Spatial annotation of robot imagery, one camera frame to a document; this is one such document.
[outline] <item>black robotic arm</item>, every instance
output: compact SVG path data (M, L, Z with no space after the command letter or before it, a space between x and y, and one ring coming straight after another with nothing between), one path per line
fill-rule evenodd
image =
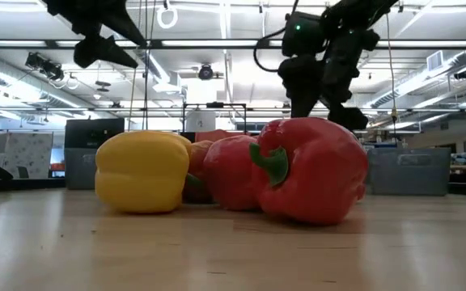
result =
M362 51L372 51L379 42L379 35L368 28L397 1L341 0L321 16L298 11L286 16L286 27L280 32L285 32L282 54L289 58L277 73L292 103L291 117L309 116L320 101L330 111L329 120L349 130L366 128L368 119L362 112L342 104L352 97L350 84L359 76L357 64ZM317 53L324 53L321 60L316 60ZM260 64L256 50L254 57L263 70L274 71Z

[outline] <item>wire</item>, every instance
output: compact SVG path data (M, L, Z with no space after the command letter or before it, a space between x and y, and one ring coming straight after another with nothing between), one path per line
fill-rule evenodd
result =
M67 80L66 80L66 82L65 82L64 84L62 84L62 85L60 85L60 86L57 86L57 85L55 85L55 83L53 82L52 79L48 79L48 83L49 83L49 85L53 86L53 88L55 88L55 89L62 89L62 88L64 88L64 87L66 86L66 84L67 84L68 82L67 82Z
M150 21L150 39L147 42L148 44L152 44L152 40L154 39L154 13L152 14L152 20ZM148 20L145 21L145 33L148 30ZM143 107L145 110L143 111L143 120L145 122L142 122L142 129L145 127L145 129L149 128L149 114L148 114L148 109L149 109L149 104L148 104L148 99L149 99L149 90L148 90L148 82L149 82L149 67L150 67L150 53L152 51L150 49L146 50L146 64L145 64L145 98L143 99Z
M142 25L142 4L143 4L143 0L139 0L139 6L140 6L140 9L139 9L139 13L138 13L138 27L140 27ZM137 67L134 68L134 72L133 72L133 81L132 81L132 90L131 90L131 93L130 93L130 105L129 105L129 131L130 131L130 124L132 123L132 117L133 117L133 102L134 102L134 88L136 87L136 72L137 72Z
M265 72L276 73L276 72L278 72L278 69L268 69L268 68L264 67L260 63L260 61L258 60L258 54L257 54L258 48L260 47L262 41L267 40L267 39L269 39L271 37L277 36L277 35L283 33L284 31L285 31L285 28L282 28L282 29L278 30L277 32L273 32L271 34L268 34L267 36L264 36L264 37L260 38L256 42L255 49L252 50L252 56L255 59L256 65L258 65L260 67L260 69L264 70Z
M389 28L389 13L386 14L386 26L388 31L388 52L389 52L389 68L392 72L392 96L393 96L393 109L392 109L392 120L393 120L393 134L395 135L395 144L398 145L396 138L396 118L398 116L396 112L396 97L395 97L395 73L393 72L393 56L392 56L392 42L390 38Z
M9 86L13 86L13 85L15 85L17 82L23 80L23 79L26 78L29 74L31 74L33 71L35 71L35 70L29 70L28 72L26 72L26 74L23 75L23 77L18 78L17 80L15 80L14 82L12 82L12 84L9 84L8 87L9 87Z
M292 6L292 12L291 14L293 14L295 11L296 11L296 8L298 7L298 3L299 3L299 0L294 0L294 5ZM255 60L255 63L256 65L258 65L258 67L266 72L270 72L270 73L277 73L278 72L278 69L268 69L266 67L264 67L260 61L258 60L258 48L260 47L261 43L267 39L270 39L271 37L275 37L279 34L282 34L284 31L285 31L285 27L284 28L281 28L279 29L278 31L276 32L273 32L271 34L268 34L267 36L264 36L262 38L260 38L257 42L256 42L256 45L255 45L255 48L252 50L252 56L253 56L253 59Z

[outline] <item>ceiling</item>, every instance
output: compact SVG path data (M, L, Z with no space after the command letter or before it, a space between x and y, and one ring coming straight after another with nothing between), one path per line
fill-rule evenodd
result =
M259 12L259 3L264 3L264 12ZM258 39L266 33L274 32L285 25L285 14L290 13L293 0L179 0L170 1L171 7L177 10L178 19L175 25L168 29L160 27L156 19L156 11L162 10L163 1L128 1L127 11L131 19L140 27L147 38L154 39ZM301 0L299 11L320 14L328 1ZM383 39L388 36L392 40L466 40L466 1L457 0L404 0L405 10L401 13L398 6L393 7L389 14L389 27L383 17L373 29ZM163 21L171 21L171 13L163 14ZM112 35L106 27L103 36ZM52 17L38 0L0 0L0 40L76 40L81 39L70 30L70 25L58 17ZM80 107L108 107L112 102L121 102L129 106L130 100L137 100L133 105L142 106L147 93L153 107L180 106L182 101L179 94L158 93L153 90L155 82L142 76L145 66L140 64L136 71L102 61L94 63L83 70L73 62L72 50L44 49L34 50L42 56L62 64L66 76L76 77L79 85L76 89L64 86L56 89L48 84L48 80L37 72L28 72L24 65L28 53L26 49L0 48L0 72L9 74L20 82L27 82L35 87L40 84L40 90L64 96L71 103ZM133 51L128 53L135 57ZM404 80L411 79L426 67L426 58L434 50L394 50L390 64L390 52L363 52L359 69L361 76L352 81L350 90L354 97L348 106L364 107L375 101L382 94L390 91L392 80L395 85L402 86ZM445 52L446 55L459 52ZM182 77L181 84L196 82L195 68L201 64L211 64L215 72L225 73L225 55L222 49L169 49L152 51L153 58L166 72L176 72ZM266 73L259 69L252 59L252 50L230 49L227 57L231 59L229 82L231 84L231 102L247 103L251 107L281 106L287 101L286 92L281 79L276 74ZM284 60L279 50L262 50L261 62L271 68L277 68ZM109 82L109 92L96 91L99 88L96 81ZM397 96L397 107L413 108L426 100L454 90L454 86L466 85L466 80L452 80L452 86L447 84L447 76L440 74L436 80L425 86L415 85L414 90ZM218 78L207 83L208 88L217 91L217 98L227 100L226 82ZM452 96L433 103L426 108L447 108L454 103ZM392 103L379 105L379 108L391 108ZM323 116L326 112L317 113ZM128 112L113 114L114 116L128 116ZM167 117L166 112L152 112L150 116ZM279 116L280 112L271 112L271 116ZM252 116L267 116L267 114L253 113ZM387 112L379 115L372 114L376 123L380 120L389 122ZM428 113L415 115L414 118L430 117Z

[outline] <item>pepper stem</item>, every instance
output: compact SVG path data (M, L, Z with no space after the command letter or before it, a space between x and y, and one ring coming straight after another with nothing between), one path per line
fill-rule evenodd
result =
M264 157L261 155L260 150L260 146L256 143L249 145L249 153L252 162L265 170L269 176L271 187L279 185L285 181L289 172L287 152L280 146L275 150L271 150L268 157Z
M186 183L188 183L188 185L190 185L193 188L200 190L204 189L204 183L202 183L202 181L195 175L192 175L190 173L186 174Z

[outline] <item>desk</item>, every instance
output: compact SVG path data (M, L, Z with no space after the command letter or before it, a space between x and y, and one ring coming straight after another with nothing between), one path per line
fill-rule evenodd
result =
M0 193L0 290L466 290L466 196L368 196L321 228L212 206L125 216L93 192Z

